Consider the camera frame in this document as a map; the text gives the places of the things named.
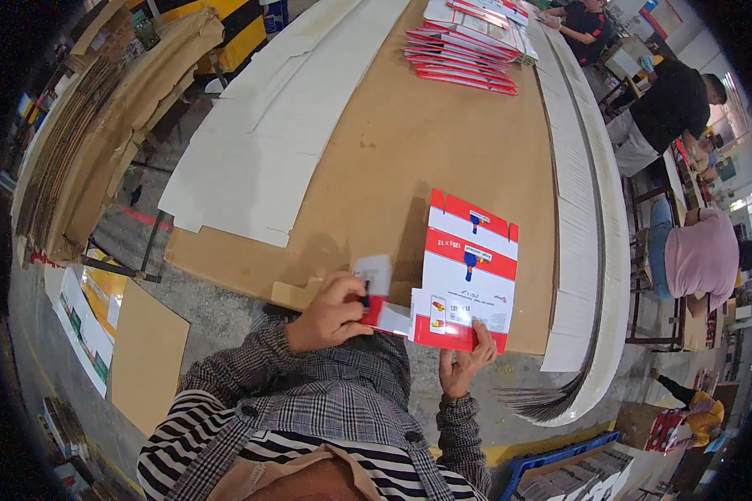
blue jeans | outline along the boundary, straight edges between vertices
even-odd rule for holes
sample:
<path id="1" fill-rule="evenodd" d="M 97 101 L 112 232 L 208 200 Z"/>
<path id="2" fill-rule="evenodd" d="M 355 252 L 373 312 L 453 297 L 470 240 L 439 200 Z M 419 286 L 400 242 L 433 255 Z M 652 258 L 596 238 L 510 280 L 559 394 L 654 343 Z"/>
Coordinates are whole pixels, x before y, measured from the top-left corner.
<path id="1" fill-rule="evenodd" d="M 673 226 L 669 201 L 665 196 L 659 196 L 649 219 L 649 266 L 652 268 L 654 295 L 663 301 L 673 299 L 666 279 L 666 239 Z"/>

human hand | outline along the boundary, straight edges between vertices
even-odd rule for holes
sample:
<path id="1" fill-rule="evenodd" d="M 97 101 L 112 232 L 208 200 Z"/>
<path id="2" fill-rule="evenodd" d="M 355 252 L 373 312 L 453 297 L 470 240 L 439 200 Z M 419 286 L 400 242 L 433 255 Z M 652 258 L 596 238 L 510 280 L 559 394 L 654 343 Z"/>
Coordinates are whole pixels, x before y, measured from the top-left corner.
<path id="1" fill-rule="evenodd" d="M 285 335 L 291 350 L 300 353 L 329 348 L 349 337 L 373 334 L 371 327 L 357 323 L 365 307 L 359 301 L 345 302 L 351 294 L 367 294 L 360 279 L 346 272 L 329 276 L 306 311 L 287 325 Z"/>
<path id="2" fill-rule="evenodd" d="M 543 24 L 548 26 L 549 28 L 554 28 L 555 30 L 560 29 L 560 19 L 559 18 L 545 18 L 543 20 Z"/>
<path id="3" fill-rule="evenodd" d="M 480 321 L 473 320 L 473 328 L 479 344 L 472 352 L 457 351 L 454 362 L 454 350 L 440 350 L 440 386 L 449 398 L 462 398 L 468 395 L 468 387 L 476 373 L 495 360 L 498 349 L 490 336 L 488 328 Z"/>

finger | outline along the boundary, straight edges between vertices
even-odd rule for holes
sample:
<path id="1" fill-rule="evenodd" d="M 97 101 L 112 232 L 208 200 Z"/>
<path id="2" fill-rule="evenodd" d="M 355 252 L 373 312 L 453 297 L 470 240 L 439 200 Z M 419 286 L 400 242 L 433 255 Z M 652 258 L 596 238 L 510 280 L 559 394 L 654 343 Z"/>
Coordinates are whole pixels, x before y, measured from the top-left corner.
<path id="1" fill-rule="evenodd" d="M 365 284 L 362 280 L 350 273 L 346 273 L 344 276 L 337 276 L 334 281 L 329 284 L 329 288 L 324 292 L 324 296 L 332 304 L 338 304 L 342 303 L 350 293 L 355 293 L 358 296 L 364 296 L 367 294 L 365 291 Z"/>
<path id="2" fill-rule="evenodd" d="M 361 320 L 364 314 L 365 306 L 362 306 L 359 301 L 354 301 L 335 306 L 329 313 L 329 319 L 334 322 L 335 326 L 341 326 L 350 321 Z"/>
<path id="3" fill-rule="evenodd" d="M 485 363 L 491 364 L 495 362 L 495 358 L 498 356 L 498 352 L 496 350 L 492 350 L 491 354 L 488 355 L 488 358 L 485 360 Z"/>
<path id="4" fill-rule="evenodd" d="M 337 335 L 335 336 L 337 339 L 339 339 L 341 342 L 343 342 L 346 339 L 349 339 L 351 337 L 355 336 L 370 336 L 373 334 L 373 329 L 368 326 L 363 326 L 360 323 L 357 323 L 355 321 L 350 321 L 344 326 L 341 326 L 337 330 Z"/>
<path id="5" fill-rule="evenodd" d="M 499 349 L 495 345 L 495 339 L 491 337 L 490 342 L 488 343 L 488 348 L 485 350 L 484 358 L 483 360 L 485 362 L 488 362 L 488 360 L 495 360 L 496 354 L 498 354 Z"/>
<path id="6" fill-rule="evenodd" d="M 474 349 L 474 355 L 483 356 L 490 346 L 491 343 L 491 337 L 490 333 L 488 332 L 488 328 L 482 324 L 480 321 L 474 319 L 471 325 L 474 328 L 474 331 L 476 332 L 476 339 L 479 341 L 479 344 L 476 346 L 476 349 Z"/>
<path id="7" fill-rule="evenodd" d="M 440 373 L 444 376 L 451 374 L 454 368 L 454 352 L 450 349 L 440 349 Z"/>
<path id="8" fill-rule="evenodd" d="M 326 279 L 323 281 L 323 286 L 321 286 L 320 294 L 325 293 L 329 288 L 332 286 L 334 282 L 342 278 L 343 276 L 351 276 L 351 273 L 348 272 L 334 272 L 331 275 L 328 275 Z"/>

glove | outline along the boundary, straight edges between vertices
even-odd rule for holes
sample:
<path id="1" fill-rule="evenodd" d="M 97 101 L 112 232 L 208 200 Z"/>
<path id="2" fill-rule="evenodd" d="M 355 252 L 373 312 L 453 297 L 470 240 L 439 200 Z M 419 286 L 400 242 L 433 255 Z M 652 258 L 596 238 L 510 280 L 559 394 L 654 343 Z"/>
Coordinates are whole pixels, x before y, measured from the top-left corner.
<path id="1" fill-rule="evenodd" d="M 638 62 L 646 73 L 654 71 L 654 58 L 652 56 L 645 55 Z"/>

blue plastic pallet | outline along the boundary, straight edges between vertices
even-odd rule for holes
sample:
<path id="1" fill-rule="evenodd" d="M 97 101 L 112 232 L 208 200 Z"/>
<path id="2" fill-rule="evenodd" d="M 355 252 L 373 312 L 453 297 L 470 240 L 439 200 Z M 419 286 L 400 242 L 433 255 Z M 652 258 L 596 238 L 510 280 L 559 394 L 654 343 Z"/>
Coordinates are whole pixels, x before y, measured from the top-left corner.
<path id="1" fill-rule="evenodd" d="M 501 496 L 501 501 L 509 501 L 512 494 L 518 488 L 518 484 L 521 482 L 521 476 L 526 470 L 533 468 L 540 468 L 552 463 L 557 463 L 563 459 L 579 456 L 584 452 L 596 449 L 611 442 L 618 440 L 618 431 L 606 431 L 605 433 L 585 440 L 584 442 L 575 443 L 570 446 L 563 447 L 560 450 L 553 452 L 547 452 L 540 455 L 526 455 L 517 458 L 512 458 L 507 465 L 507 470 L 510 472 L 510 482 L 507 484 L 507 489 L 504 490 L 504 494 Z"/>

